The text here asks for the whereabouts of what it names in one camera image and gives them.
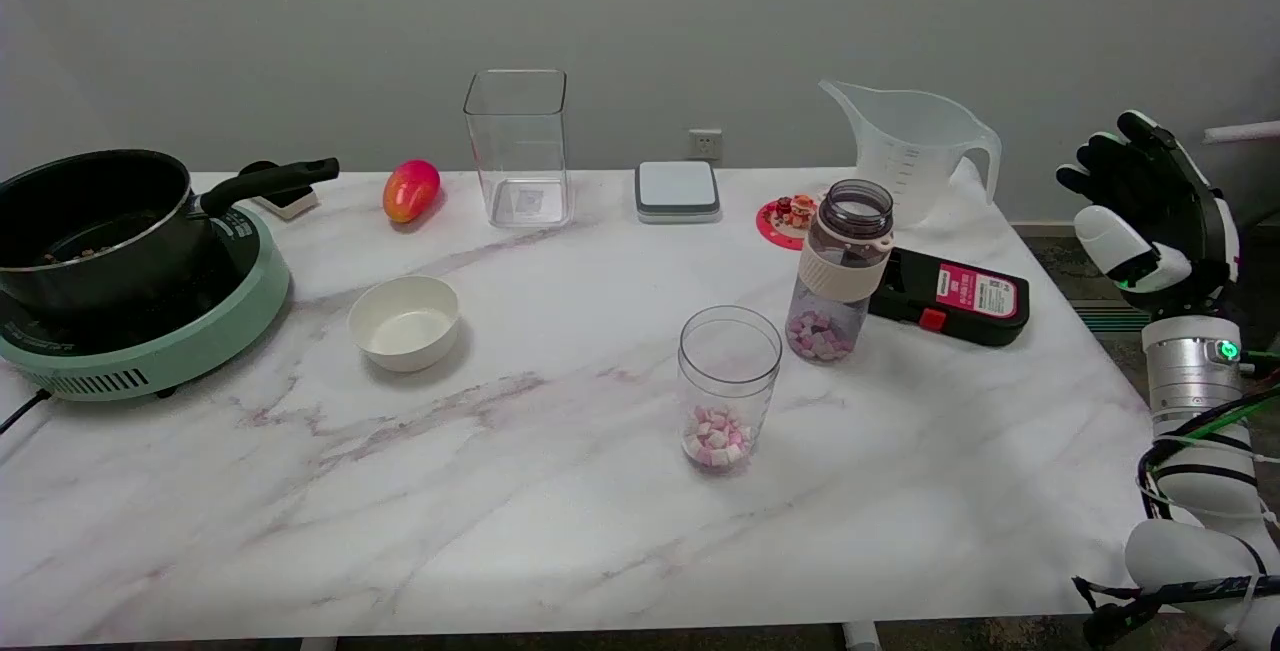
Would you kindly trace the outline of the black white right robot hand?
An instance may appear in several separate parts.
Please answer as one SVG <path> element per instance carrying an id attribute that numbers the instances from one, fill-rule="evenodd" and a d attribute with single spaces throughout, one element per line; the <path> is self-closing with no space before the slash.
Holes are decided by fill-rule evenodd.
<path id="1" fill-rule="evenodd" d="M 1240 262 L 1230 206 L 1158 122 L 1125 110 L 1116 127 L 1056 169 L 1060 185 L 1087 200 L 1073 221 L 1076 240 L 1151 318 L 1222 317 Z"/>

